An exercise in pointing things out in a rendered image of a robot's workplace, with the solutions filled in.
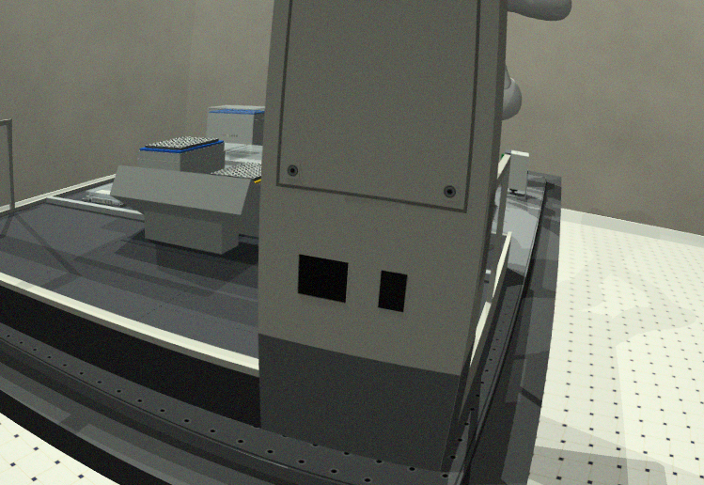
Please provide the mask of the white ready key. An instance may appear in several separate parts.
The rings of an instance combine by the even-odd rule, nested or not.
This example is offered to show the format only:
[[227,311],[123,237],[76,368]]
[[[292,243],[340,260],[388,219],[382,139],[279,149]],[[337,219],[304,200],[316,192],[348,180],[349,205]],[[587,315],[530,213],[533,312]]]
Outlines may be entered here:
[[[505,154],[511,155],[508,175],[508,188],[510,191],[508,190],[507,196],[525,199],[528,180],[527,168],[529,154],[526,152],[506,149],[505,153],[501,155],[501,160]],[[524,191],[524,193],[517,192],[518,190]]]

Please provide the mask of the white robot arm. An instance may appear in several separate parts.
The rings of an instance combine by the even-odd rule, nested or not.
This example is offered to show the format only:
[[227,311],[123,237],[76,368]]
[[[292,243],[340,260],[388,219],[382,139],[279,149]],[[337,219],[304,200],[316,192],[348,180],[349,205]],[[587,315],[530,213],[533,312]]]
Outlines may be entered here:
[[[571,0],[508,0],[508,11],[544,21],[560,21],[570,14]],[[509,77],[507,65],[505,70],[502,120],[517,115],[522,105],[520,88]]]

